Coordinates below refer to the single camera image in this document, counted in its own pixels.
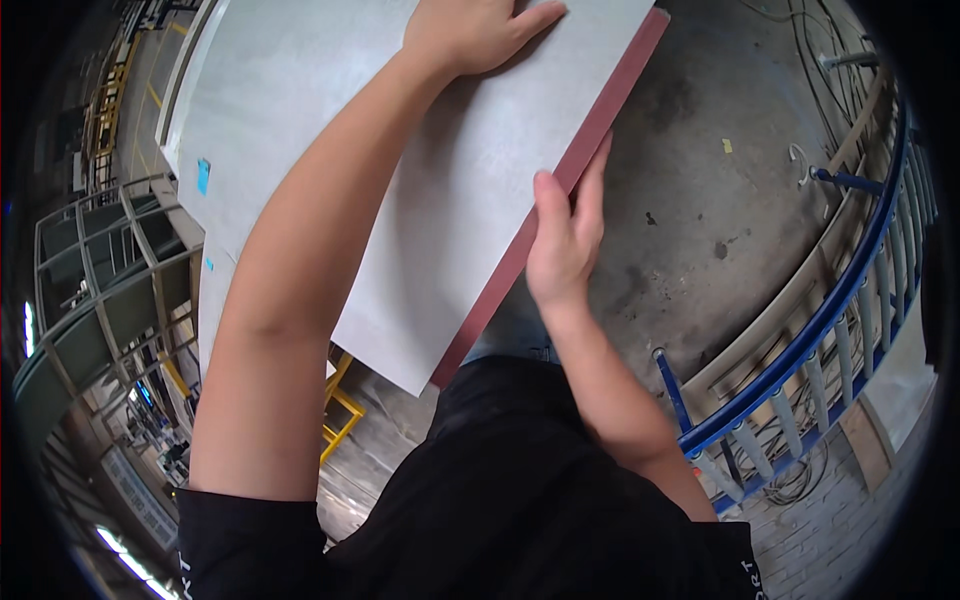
fluorescent light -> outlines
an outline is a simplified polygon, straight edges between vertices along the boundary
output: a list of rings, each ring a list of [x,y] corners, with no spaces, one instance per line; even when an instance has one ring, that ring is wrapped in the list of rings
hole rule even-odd
[[[156,595],[163,598],[163,600],[180,600],[179,596],[168,591],[156,579],[151,579],[150,581],[148,581],[147,586],[153,591],[155,591]]]
[[[150,574],[150,571],[145,569],[143,565],[138,563],[131,555],[125,552],[119,556],[120,560],[126,563],[130,570],[133,571],[133,574],[139,577],[141,581],[147,581],[154,578],[154,576]]]
[[[29,302],[23,303],[23,334],[27,338],[27,358],[34,353],[34,309]]]
[[[100,534],[100,537],[104,539],[107,545],[110,547],[110,550],[113,550],[117,554],[126,554],[127,548],[120,543],[120,541],[113,536],[109,529],[104,527],[97,527],[97,533]]]
[[[156,595],[163,598],[163,600],[180,600],[179,596],[177,596],[174,592],[164,588],[163,585],[154,578],[153,574],[146,569],[146,567],[132,557],[128,552],[127,547],[120,543],[120,540],[118,540],[109,529],[106,527],[97,527],[97,533],[100,534],[100,537],[104,539],[110,549],[117,553],[117,556],[120,558],[120,560],[123,561],[131,571],[133,571],[133,574],[139,577],[142,582],[147,584],[147,587],[152,589]]]

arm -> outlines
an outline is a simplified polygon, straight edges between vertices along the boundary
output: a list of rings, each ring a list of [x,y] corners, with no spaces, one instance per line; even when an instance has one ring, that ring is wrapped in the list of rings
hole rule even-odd
[[[400,50],[280,183],[230,284],[194,428],[194,490],[313,500],[324,361],[408,137],[455,77],[502,64],[559,18],[513,0],[421,0]]]
[[[608,133],[581,178],[572,215],[557,180],[537,173],[539,225],[527,282],[587,429],[620,465],[652,481],[692,520],[715,521],[673,427],[590,315],[587,282],[603,238],[603,174],[611,140]]]

yellow metal frame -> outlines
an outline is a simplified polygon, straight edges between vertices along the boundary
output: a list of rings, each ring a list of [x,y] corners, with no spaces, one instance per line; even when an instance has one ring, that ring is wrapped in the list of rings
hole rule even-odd
[[[122,63],[114,64],[107,73],[107,79],[97,91],[97,102],[95,103],[95,114],[97,126],[94,136],[94,147],[97,151],[93,154],[93,159],[110,156],[116,143],[117,120],[120,118],[120,105],[123,103],[123,93],[127,88],[127,78],[133,65],[133,57],[136,56],[136,48],[140,45],[140,32],[133,36],[130,52],[127,59]],[[105,148],[99,148],[100,136],[104,131],[109,132],[109,140]]]
[[[367,414],[367,410],[356,403],[356,401],[351,398],[346,392],[340,389],[340,380],[344,378],[344,374],[347,372],[347,368],[350,366],[350,363],[353,362],[353,357],[344,352],[344,355],[340,357],[340,360],[337,361],[337,371],[332,374],[329,379],[326,380],[326,389],[324,390],[324,411],[327,404],[329,404],[331,399],[337,400],[350,412],[350,419],[347,421],[347,424],[340,431],[334,431],[332,427],[324,423],[324,440],[326,440],[327,447],[324,449],[324,452],[320,455],[320,466],[324,465],[326,459],[337,449],[337,446],[340,445],[340,442],[349,434],[350,429],[353,428],[353,425]]]

wooden board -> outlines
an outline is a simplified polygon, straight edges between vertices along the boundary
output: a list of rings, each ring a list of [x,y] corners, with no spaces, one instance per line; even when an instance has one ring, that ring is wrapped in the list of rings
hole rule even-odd
[[[840,427],[853,448],[867,490],[873,493],[890,474],[890,462],[883,442],[859,400],[840,417]]]

hand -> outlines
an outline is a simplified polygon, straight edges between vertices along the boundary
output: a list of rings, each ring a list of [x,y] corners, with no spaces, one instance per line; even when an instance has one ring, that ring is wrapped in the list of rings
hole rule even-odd
[[[563,2],[537,4],[514,17],[514,0],[420,0],[403,49],[437,60],[452,77],[494,69],[566,12]]]
[[[572,216],[557,178],[546,171],[534,177],[539,224],[527,258],[527,285],[545,323],[588,312],[587,280],[603,239],[603,175],[612,139],[607,132],[580,178]]]

